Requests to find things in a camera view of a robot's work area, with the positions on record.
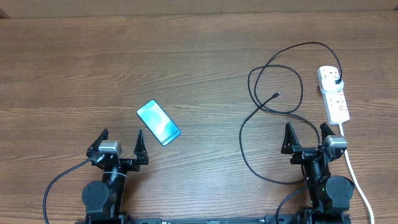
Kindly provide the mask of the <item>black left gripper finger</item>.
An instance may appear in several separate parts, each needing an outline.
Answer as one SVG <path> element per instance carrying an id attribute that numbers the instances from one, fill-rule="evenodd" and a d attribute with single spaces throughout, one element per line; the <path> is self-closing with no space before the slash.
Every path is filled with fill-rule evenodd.
<path id="1" fill-rule="evenodd" d="M 136 164 L 139 165 L 149 164 L 149 156 L 144 142 L 144 133 L 141 129 L 139 130 L 139 134 L 137 137 L 136 145 L 134 148 L 134 154 L 136 155 Z"/>
<path id="2" fill-rule="evenodd" d="M 100 136 L 88 147 L 86 156 L 91 157 L 95 151 L 98 151 L 98 148 L 102 141 L 108 140 L 109 131 L 105 128 L 103 129 Z"/>

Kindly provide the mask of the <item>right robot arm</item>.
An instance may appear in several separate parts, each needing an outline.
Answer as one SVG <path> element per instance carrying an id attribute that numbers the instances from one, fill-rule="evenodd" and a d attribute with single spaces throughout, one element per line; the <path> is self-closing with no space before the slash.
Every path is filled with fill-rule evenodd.
<path id="1" fill-rule="evenodd" d="M 320 126 L 322 143 L 317 147 L 302 147 L 290 123 L 285 125 L 285 136 L 281 153 L 290 154 L 291 164 L 302 166 L 307 185 L 290 194 L 294 195 L 308 190 L 311 206 L 302 207 L 292 215 L 290 223 L 350 223 L 350 200 L 354 192 L 352 180 L 331 175 L 328 164 L 339 159 L 347 149 L 344 136 L 335 134 L 323 123 Z"/>

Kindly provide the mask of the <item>blue Samsung Galaxy smartphone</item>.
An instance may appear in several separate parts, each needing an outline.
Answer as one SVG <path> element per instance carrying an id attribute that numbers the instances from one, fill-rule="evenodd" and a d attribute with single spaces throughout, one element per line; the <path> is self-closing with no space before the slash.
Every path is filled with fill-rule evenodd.
<path id="1" fill-rule="evenodd" d="M 137 115 L 163 146 L 181 135 L 181 130 L 155 100 L 139 108 Z"/>

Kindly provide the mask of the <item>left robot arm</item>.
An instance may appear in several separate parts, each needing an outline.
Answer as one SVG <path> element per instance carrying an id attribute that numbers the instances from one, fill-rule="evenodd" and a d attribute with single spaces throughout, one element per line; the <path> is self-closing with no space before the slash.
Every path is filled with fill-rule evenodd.
<path id="1" fill-rule="evenodd" d="M 86 156 L 93 166 L 103 171 L 102 179 L 90 182 L 82 191 L 86 206 L 85 223 L 133 223 L 128 212 L 121 210 L 128 172 L 140 171 L 149 163 L 144 133 L 138 133 L 134 159 L 123 159 L 119 141 L 108 139 L 108 130 L 87 149 Z"/>

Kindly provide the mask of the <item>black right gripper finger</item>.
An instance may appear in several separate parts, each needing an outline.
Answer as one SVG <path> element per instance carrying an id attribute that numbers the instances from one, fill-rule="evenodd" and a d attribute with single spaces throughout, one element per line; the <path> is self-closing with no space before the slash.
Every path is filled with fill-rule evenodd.
<path id="1" fill-rule="evenodd" d="M 334 132 L 331 130 L 329 125 L 327 123 L 322 123 L 320 125 L 321 133 L 322 133 L 322 140 L 324 141 L 327 136 L 329 135 L 335 135 Z"/>
<path id="2" fill-rule="evenodd" d="M 281 153 L 294 154 L 300 148 L 301 144 L 294 131 L 292 124 L 287 123 L 285 125 L 285 135 L 284 135 L 284 141 L 282 143 Z"/>

